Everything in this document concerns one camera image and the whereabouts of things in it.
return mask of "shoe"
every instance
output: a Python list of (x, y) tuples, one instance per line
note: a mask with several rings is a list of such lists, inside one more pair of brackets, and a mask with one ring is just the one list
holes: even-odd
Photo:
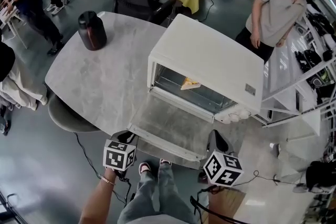
[(165, 163), (168, 163), (170, 166), (172, 166), (171, 162), (168, 162), (168, 161), (166, 161), (164, 159), (160, 159), (160, 165), (165, 164)]
[(60, 50), (62, 50), (62, 48), (64, 47), (64, 43), (62, 41), (60, 41), (58, 43), (58, 45), (54, 45), (48, 52), (47, 52), (47, 55), (48, 56), (54, 56), (56, 55), (57, 53), (59, 53)]
[(11, 125), (10, 125), (11, 123), (10, 123), (10, 122), (11, 122), (11, 121), (7, 121), (7, 122), (6, 122), (6, 127), (5, 127), (5, 130), (4, 130), (4, 133), (3, 133), (4, 136), (7, 136), (9, 130), (11, 129), (11, 127), (10, 127), (10, 126), (11, 126)]
[(37, 103), (35, 103), (35, 105), (31, 108), (33, 111), (37, 110)]
[(47, 9), (46, 9), (46, 11), (51, 11), (51, 10), (53, 10), (54, 8), (56, 8), (56, 5), (54, 5), (54, 4), (50, 4), (48, 7), (47, 7)]
[(152, 172), (150, 166), (148, 163), (141, 163), (139, 165), (139, 175), (141, 175), (142, 173), (146, 172), (146, 171), (150, 171)]
[(59, 13), (60, 11), (61, 11), (61, 9), (63, 9), (64, 8), (64, 5), (62, 5), (62, 7), (56, 7), (55, 9), (54, 9), (54, 11), (51, 13), (51, 15), (53, 15), (53, 16), (55, 16), (57, 13)]
[(48, 103), (48, 98), (45, 96), (40, 100), (42, 105), (46, 105)]

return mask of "black chair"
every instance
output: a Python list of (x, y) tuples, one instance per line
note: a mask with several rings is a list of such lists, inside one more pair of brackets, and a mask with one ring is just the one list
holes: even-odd
[(170, 16), (176, 0), (164, 4), (154, 0), (115, 0), (113, 12), (160, 25)]

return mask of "white sneaker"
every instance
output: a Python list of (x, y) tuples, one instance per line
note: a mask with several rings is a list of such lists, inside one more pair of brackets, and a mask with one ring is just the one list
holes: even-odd
[(48, 98), (47, 97), (43, 97), (41, 100), (40, 100), (41, 104), (42, 105), (46, 105), (48, 103)]
[(63, 8), (64, 8), (64, 5), (63, 5), (61, 8), (56, 7), (56, 8), (54, 9), (54, 11), (51, 13), (51, 15), (56, 15), (56, 14), (59, 13), (59, 11), (60, 11), (61, 9), (63, 9)]
[(54, 5), (54, 4), (50, 4), (50, 5), (47, 7), (47, 11), (49, 12), (49, 11), (53, 10), (54, 8), (56, 8), (56, 5)]

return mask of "black container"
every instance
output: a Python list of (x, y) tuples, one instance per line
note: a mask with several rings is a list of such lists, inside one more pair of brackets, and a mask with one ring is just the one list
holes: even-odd
[(93, 11), (84, 12), (78, 18), (78, 33), (88, 50), (99, 50), (106, 44), (106, 32), (102, 20)]

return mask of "floor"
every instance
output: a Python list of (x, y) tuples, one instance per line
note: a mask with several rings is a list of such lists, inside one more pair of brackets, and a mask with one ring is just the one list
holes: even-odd
[[(253, 0), (213, 0), (204, 23), (221, 33), (234, 38), (243, 28), (250, 13)], [(201, 0), (201, 7), (193, 18), (205, 18), (211, 0)], [(70, 4), (53, 18), (53, 21), (67, 41), (77, 31), (78, 16), (90, 9), (95, 12), (112, 10), (112, 0), (71, 0)], [(27, 26), (20, 27), (22, 38), (29, 44), (25, 50), (17, 38), (6, 41), (23, 59), (27, 67), (40, 81), (52, 64), (46, 52), (50, 45)], [(5, 32), (5, 39), (11, 33)], [(11, 115), (12, 129), (8, 137), (0, 136), (0, 191), (5, 195), (15, 193), (10, 202), (19, 210), (28, 223), (77, 223), (89, 194), (98, 180), (87, 163), (82, 149), (72, 133), (58, 128), (50, 119), (47, 107), (40, 106), (36, 112), (22, 108)], [(274, 157), (270, 143), (281, 142), (283, 146), (308, 160), (320, 157), (325, 146), (325, 136), (312, 137), (305, 141), (295, 141), (286, 145), (287, 137), (300, 136), (300, 130), (290, 124), (272, 129), (262, 129), (254, 119), (233, 123), (223, 133), (239, 151), (244, 168), (241, 182), (253, 178), (254, 170), (260, 175), (272, 178), (283, 164)], [(79, 134), (98, 172), (101, 165), (103, 146), (108, 136), (104, 133)], [(137, 164), (147, 159), (158, 163), (158, 159), (137, 152), (137, 161), (128, 170), (131, 179), (131, 194), (139, 180)], [(189, 205), (190, 195), (195, 196), (205, 185), (197, 183), (198, 171), (181, 166), (173, 166), (176, 184), (181, 197)], [(299, 223), (313, 194), (295, 194), (291, 185), (279, 185), (269, 180), (256, 178), (238, 189), (246, 193), (242, 206), (235, 218), (247, 223)], [(126, 184), (118, 182), (115, 191), (124, 195)], [(154, 206), (158, 209), (158, 197)], [(108, 223), (117, 223), (123, 204), (112, 199)]]

